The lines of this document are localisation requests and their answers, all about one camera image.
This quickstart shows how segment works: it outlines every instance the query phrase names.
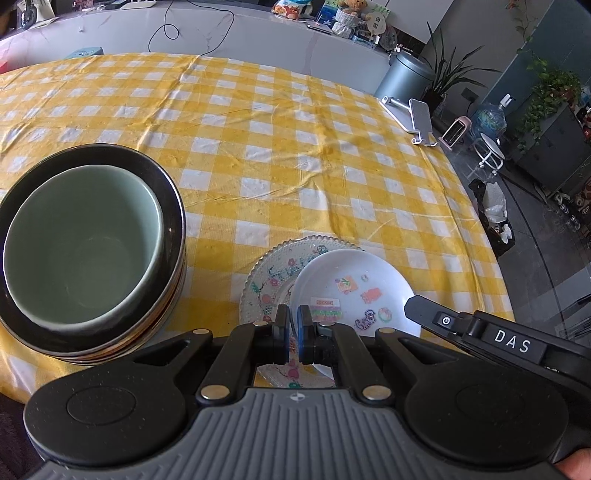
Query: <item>sticker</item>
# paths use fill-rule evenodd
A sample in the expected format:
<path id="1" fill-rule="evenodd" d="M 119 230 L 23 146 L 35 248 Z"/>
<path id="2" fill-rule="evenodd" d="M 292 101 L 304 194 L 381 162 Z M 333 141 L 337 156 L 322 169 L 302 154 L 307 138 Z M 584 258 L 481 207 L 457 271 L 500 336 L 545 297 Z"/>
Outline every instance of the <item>sticker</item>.
<path id="1" fill-rule="evenodd" d="M 372 303 L 382 296 L 379 288 L 370 288 L 368 291 L 361 294 L 361 298 L 365 303 Z"/>
<path id="2" fill-rule="evenodd" d="M 337 288 L 339 289 L 339 292 L 344 293 L 345 295 L 348 295 L 349 293 L 357 290 L 358 288 L 357 284 L 355 283 L 355 280 L 353 280 L 353 278 L 351 278 L 351 276 L 349 275 L 343 278 L 335 278 L 335 283 Z"/>
<path id="3" fill-rule="evenodd" d="M 373 310 L 366 310 L 365 317 L 361 320 L 355 320 L 355 326 L 360 330 L 367 330 L 375 322 L 375 312 Z"/>
<path id="4" fill-rule="evenodd" d="M 378 310 L 378 317 L 382 322 L 388 323 L 392 320 L 392 312 L 386 307 L 382 307 Z"/>
<path id="5" fill-rule="evenodd" d="M 312 307 L 336 307 L 340 308 L 340 301 L 339 299 L 319 299 L 317 297 L 312 297 L 310 299 L 310 308 Z"/>
<path id="6" fill-rule="evenodd" d="M 315 322 L 337 322 L 342 317 L 339 299 L 310 299 L 310 313 Z"/>

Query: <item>stuffed toy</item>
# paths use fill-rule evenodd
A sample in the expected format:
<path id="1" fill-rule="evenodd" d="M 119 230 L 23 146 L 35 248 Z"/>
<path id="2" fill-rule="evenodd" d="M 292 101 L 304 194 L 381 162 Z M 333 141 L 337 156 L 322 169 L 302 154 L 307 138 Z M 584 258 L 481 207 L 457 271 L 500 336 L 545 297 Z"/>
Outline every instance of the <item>stuffed toy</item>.
<path id="1" fill-rule="evenodd" d="M 368 6 L 368 3 L 366 0 L 340 0 L 338 5 L 344 13 L 358 17 L 361 10 Z"/>

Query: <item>black bowl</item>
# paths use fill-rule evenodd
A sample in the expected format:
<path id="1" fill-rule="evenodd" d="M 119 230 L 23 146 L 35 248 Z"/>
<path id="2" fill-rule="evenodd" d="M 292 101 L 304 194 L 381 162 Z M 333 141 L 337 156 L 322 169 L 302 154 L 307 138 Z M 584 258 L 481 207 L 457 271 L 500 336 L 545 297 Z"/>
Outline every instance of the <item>black bowl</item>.
<path id="1" fill-rule="evenodd" d="M 17 210 L 29 195 L 45 181 L 70 168 L 82 165 L 113 165 L 136 174 L 152 189 L 162 208 L 164 221 L 164 258 L 149 292 L 133 312 L 104 332 L 65 335 L 33 323 L 23 314 L 8 292 L 4 269 L 0 269 L 0 320 L 23 344 L 47 355 L 63 359 L 99 351 L 123 338 L 128 330 L 158 305 L 183 265 L 185 215 L 183 201 L 173 180 L 154 160 L 120 145 L 90 144 L 68 148 L 53 154 L 26 172 L 9 190 L 0 205 L 0 260 L 4 264 L 4 243 Z"/>

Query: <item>hand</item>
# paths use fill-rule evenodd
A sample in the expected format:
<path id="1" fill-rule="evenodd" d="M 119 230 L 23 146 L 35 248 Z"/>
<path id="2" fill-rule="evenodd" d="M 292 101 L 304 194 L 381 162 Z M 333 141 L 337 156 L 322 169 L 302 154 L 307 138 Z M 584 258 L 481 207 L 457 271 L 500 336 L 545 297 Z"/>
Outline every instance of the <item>hand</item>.
<path id="1" fill-rule="evenodd" d="M 570 480 L 591 480 L 591 448 L 577 450 L 554 466 Z"/>

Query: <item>stacked bowls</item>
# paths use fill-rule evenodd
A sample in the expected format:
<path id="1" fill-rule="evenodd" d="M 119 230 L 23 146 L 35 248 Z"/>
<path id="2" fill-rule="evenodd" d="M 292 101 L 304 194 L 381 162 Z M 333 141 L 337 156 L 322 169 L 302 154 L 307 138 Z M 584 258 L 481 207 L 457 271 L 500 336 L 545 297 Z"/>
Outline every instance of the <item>stacked bowls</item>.
<path id="1" fill-rule="evenodd" d="M 33 350 L 96 365 L 170 316 L 186 273 L 180 194 L 152 159 L 82 145 L 29 170 L 0 205 L 0 320 Z"/>

